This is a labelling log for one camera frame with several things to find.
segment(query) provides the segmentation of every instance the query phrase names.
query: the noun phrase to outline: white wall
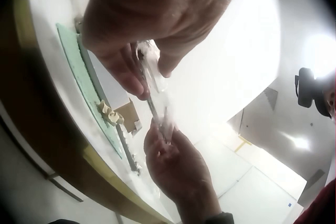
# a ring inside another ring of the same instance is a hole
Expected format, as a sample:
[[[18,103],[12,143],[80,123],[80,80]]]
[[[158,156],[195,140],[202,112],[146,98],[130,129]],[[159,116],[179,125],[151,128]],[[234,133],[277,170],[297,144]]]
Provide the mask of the white wall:
[[[220,131],[212,131],[213,137],[232,151],[235,151],[243,141],[226,123],[223,123],[221,129],[222,130]],[[257,167],[272,181],[288,192],[294,199],[299,199],[305,188],[306,180],[271,156],[268,152],[255,145],[244,144],[237,151],[237,155],[251,165]]]
[[[234,224],[282,223],[295,199],[255,167],[219,198],[223,211],[233,214]]]
[[[335,125],[329,118],[320,115],[314,104],[309,109],[297,104],[294,75],[302,67],[317,69],[318,72],[335,67],[331,64],[336,59],[335,15],[327,9],[323,0],[279,0],[279,6],[281,61],[279,77],[270,85],[279,92],[276,107],[268,112],[266,107],[260,109],[253,102],[249,104],[244,110],[246,120],[243,121],[241,134],[308,180],[318,169],[329,172],[330,160],[335,152]],[[277,131],[307,139],[310,150],[298,149]],[[325,178],[317,182],[319,186],[315,186],[314,190],[307,190],[302,196],[314,199],[324,186]],[[302,205],[307,207],[310,202],[307,200]]]
[[[213,133],[195,144],[208,165],[222,210],[232,213],[236,224],[294,218],[306,181],[256,146],[245,144],[235,153],[242,140],[232,131],[223,127],[221,138]]]
[[[325,182],[325,185],[329,184],[332,180],[335,179],[335,153],[331,159],[330,169],[327,177],[327,181]]]
[[[293,224],[297,218],[299,218],[300,214],[302,213],[303,206],[298,203],[295,203],[291,206],[292,210],[287,215],[286,219],[283,221],[282,224]]]

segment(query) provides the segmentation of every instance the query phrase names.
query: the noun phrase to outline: plastic wrap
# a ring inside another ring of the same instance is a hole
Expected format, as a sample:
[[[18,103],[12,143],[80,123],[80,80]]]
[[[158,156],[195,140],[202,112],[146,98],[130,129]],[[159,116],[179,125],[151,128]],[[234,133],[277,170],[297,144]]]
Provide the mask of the plastic wrap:
[[[153,40],[138,42],[136,48],[136,59],[140,67],[142,77],[146,81],[150,97],[147,100],[153,114],[154,122],[167,142],[171,141],[174,124],[172,107],[169,103],[167,85],[165,79],[159,72],[158,59],[160,50]]]

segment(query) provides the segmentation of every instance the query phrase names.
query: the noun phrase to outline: skin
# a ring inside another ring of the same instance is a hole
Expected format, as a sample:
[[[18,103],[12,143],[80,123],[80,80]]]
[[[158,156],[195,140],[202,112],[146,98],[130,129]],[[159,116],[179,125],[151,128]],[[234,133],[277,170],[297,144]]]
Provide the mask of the skin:
[[[335,87],[336,87],[336,77],[334,72],[327,77],[323,86],[324,103],[331,116],[331,119],[334,122],[335,122]]]
[[[134,43],[154,39],[158,67],[169,77],[181,59],[206,38],[231,0],[90,0],[83,43],[126,91],[140,99],[148,88],[132,61]]]
[[[161,51],[158,68],[169,77],[207,37],[230,1],[89,0],[83,44],[126,91],[145,100],[149,91],[132,60],[135,43],[154,39]],[[222,212],[202,156],[180,131],[167,145],[152,124],[144,150],[152,179],[175,202],[184,224],[202,223]]]
[[[152,121],[144,152],[151,178],[175,202],[184,224],[204,223],[222,212],[209,169],[183,133],[174,129],[167,144]]]

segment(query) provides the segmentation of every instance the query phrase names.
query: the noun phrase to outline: floor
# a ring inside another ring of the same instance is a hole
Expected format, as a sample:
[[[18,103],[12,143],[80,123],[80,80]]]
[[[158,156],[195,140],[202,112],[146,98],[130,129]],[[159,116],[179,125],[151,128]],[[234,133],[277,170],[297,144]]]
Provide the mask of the floor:
[[[0,127],[0,202],[16,223],[47,224],[69,219],[80,224],[119,224],[115,213],[86,199],[78,202],[45,180]],[[123,218],[124,224],[136,222]]]

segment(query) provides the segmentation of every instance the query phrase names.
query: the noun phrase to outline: fingernail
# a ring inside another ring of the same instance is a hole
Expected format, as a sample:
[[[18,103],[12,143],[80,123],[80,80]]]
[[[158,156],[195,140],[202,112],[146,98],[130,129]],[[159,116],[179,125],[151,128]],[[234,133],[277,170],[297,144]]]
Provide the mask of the fingernail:
[[[163,74],[162,76],[165,77],[165,78],[170,78],[171,77],[171,72]]]

